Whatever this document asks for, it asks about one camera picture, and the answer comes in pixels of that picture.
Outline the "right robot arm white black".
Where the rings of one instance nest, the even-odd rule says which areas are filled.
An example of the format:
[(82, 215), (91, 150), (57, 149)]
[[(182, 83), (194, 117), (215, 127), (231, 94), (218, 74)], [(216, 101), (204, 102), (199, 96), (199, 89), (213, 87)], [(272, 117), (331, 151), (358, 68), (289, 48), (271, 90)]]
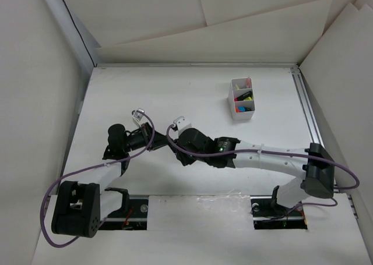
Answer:
[(330, 156), (316, 143), (307, 149), (277, 149), (233, 137), (211, 139), (195, 128), (185, 129), (172, 143), (184, 166), (201, 161), (215, 168), (256, 168), (292, 176), (272, 192), (269, 207), (277, 215), (309, 197), (332, 199), (334, 195)]

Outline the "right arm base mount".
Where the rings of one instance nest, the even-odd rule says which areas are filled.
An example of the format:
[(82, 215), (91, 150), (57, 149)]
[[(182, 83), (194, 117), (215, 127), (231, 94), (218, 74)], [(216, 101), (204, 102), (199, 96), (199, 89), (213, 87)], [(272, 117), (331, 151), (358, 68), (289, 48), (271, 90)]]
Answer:
[(276, 186), (270, 196), (251, 196), (254, 229), (308, 229), (302, 208), (293, 210), (277, 203), (278, 189)]

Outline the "pink cap black highlighter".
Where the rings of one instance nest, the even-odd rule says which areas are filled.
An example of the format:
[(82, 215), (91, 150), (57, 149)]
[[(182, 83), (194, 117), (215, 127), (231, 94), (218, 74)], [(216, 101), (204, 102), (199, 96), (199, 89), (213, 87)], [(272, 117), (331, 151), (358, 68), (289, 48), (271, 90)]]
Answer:
[(242, 94), (242, 95), (236, 97), (236, 98), (234, 99), (234, 101), (243, 101), (243, 100), (245, 100), (245, 99), (246, 99), (247, 97), (249, 97), (249, 96), (250, 96), (250, 94), (245, 93), (245, 94)]

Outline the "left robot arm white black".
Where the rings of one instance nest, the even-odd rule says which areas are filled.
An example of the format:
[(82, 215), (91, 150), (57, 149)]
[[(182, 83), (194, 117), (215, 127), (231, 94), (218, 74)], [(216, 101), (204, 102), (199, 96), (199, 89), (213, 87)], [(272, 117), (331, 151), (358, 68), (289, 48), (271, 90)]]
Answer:
[(128, 169), (131, 151), (157, 150), (168, 145), (167, 138), (153, 130), (150, 123), (129, 132), (124, 125), (108, 129), (108, 145), (103, 154), (105, 164), (73, 176), (61, 183), (52, 217), (54, 234), (92, 238), (101, 222), (111, 216), (131, 211), (127, 189), (114, 188), (112, 182)]

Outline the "yellow cap black highlighter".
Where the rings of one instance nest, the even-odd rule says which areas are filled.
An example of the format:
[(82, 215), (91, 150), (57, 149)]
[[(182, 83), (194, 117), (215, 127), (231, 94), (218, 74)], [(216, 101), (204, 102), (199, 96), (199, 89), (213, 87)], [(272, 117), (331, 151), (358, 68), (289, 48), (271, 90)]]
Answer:
[(238, 97), (236, 97), (234, 100), (235, 101), (251, 101), (252, 100), (252, 91), (248, 91)]

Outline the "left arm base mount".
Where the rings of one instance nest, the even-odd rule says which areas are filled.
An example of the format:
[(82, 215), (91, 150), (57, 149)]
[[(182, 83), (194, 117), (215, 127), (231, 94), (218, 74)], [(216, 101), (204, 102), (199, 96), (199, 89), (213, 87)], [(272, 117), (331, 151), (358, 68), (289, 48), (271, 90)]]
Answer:
[(101, 218), (101, 231), (145, 231), (149, 210), (148, 195), (130, 195), (127, 189), (107, 188), (100, 196), (101, 210), (112, 210)]

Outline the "pink clear pen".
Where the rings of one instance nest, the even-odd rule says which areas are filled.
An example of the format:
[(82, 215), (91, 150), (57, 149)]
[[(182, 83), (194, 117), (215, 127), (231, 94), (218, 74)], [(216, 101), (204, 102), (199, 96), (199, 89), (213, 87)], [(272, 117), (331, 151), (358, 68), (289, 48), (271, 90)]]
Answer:
[(251, 89), (252, 88), (252, 80), (250, 77), (247, 77), (247, 88)]

